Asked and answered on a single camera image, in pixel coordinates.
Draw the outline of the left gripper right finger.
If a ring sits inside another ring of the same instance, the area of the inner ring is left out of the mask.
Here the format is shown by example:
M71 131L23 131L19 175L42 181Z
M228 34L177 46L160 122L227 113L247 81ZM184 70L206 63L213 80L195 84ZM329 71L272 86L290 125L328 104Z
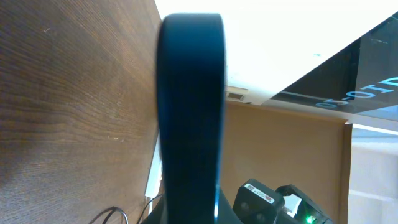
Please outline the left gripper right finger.
M223 191L220 189L218 199L218 224L243 224L235 214Z

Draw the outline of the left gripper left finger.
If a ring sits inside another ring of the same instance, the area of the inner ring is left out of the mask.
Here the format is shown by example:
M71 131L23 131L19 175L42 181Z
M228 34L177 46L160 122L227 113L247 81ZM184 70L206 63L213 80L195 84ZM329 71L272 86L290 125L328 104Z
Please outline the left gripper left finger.
M141 222L141 224L167 224L167 199L161 196L153 211Z

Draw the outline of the blue Galaxy smartphone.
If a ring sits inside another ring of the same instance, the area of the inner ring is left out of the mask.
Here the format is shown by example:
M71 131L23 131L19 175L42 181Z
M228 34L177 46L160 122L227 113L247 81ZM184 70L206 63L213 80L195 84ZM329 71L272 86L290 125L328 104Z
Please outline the blue Galaxy smartphone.
M165 195L162 223L216 223L224 114L219 14L171 14L160 27L156 93Z

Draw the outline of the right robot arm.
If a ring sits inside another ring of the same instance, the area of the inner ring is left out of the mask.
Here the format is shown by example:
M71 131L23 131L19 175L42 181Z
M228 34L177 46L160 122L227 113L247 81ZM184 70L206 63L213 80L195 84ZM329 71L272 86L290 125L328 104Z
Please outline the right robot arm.
M296 186L272 190L256 179L238 189L233 211L242 223L333 224L334 221Z

